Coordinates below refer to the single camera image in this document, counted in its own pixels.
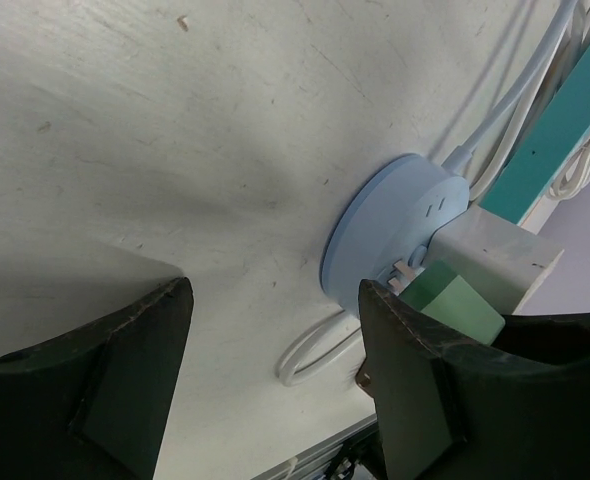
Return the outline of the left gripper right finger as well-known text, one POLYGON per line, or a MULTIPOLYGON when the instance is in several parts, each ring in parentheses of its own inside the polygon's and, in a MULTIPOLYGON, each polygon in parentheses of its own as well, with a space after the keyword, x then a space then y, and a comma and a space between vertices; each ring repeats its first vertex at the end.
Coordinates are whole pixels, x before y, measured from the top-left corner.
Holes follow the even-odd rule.
POLYGON ((590 312, 506 317, 490 345, 365 280, 390 479, 590 479, 590 312))

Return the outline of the round light blue power strip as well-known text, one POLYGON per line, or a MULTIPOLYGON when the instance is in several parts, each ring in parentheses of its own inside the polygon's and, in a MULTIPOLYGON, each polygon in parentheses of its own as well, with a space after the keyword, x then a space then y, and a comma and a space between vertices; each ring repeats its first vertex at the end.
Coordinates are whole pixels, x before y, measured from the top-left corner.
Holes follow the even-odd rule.
POLYGON ((374 174, 329 236, 320 284, 343 310, 359 315, 362 280, 387 285, 397 262, 418 268, 437 230, 464 213, 467 180, 421 155, 406 154, 374 174))

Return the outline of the white charger plug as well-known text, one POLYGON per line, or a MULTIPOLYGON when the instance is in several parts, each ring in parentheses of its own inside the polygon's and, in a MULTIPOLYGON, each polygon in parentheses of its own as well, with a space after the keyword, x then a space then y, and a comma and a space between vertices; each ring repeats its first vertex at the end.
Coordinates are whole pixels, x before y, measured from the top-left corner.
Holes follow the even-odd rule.
POLYGON ((425 267, 442 261, 498 313, 519 313, 564 249, 476 205, 432 237, 425 267))

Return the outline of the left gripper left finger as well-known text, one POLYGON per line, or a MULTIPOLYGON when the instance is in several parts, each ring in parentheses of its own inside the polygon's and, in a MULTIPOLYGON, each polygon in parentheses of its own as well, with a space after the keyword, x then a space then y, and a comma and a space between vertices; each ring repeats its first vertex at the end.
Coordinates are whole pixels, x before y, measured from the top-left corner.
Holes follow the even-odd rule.
POLYGON ((173 279, 0 358, 0 479, 154 476, 191 325, 173 279))

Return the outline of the green charger plug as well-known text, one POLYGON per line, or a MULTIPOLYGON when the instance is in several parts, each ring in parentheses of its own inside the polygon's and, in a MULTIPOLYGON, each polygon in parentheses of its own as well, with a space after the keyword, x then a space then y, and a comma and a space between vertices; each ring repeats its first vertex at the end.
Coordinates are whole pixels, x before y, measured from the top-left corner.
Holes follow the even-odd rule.
POLYGON ((502 315, 447 263, 438 260, 418 273, 399 260, 394 269, 398 276, 388 285, 397 295, 396 314, 404 325, 417 327, 426 320, 484 345, 505 327, 502 315))

